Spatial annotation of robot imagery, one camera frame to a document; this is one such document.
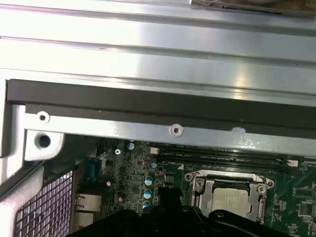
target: surface-mount component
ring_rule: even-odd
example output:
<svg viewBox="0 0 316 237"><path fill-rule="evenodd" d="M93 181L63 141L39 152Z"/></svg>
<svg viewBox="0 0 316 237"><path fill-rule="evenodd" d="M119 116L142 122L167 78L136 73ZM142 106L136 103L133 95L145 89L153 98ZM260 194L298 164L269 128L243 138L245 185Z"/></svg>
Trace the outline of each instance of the surface-mount component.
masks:
<svg viewBox="0 0 316 237"><path fill-rule="evenodd" d="M223 209L263 223L267 189L274 181L250 173L199 170L185 174L192 185L191 205L204 216Z"/></svg>
<svg viewBox="0 0 316 237"><path fill-rule="evenodd" d="M313 214L313 203L302 201L300 203L299 216L311 217Z"/></svg>

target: perforated metal mesh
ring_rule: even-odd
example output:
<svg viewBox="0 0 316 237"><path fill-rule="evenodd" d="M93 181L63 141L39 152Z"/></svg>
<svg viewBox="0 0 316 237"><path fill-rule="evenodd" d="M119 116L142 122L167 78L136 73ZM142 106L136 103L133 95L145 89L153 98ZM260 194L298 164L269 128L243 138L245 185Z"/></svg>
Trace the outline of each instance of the perforated metal mesh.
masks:
<svg viewBox="0 0 316 237"><path fill-rule="evenodd" d="M73 172L28 201L16 216L16 237L64 237L70 230Z"/></svg>

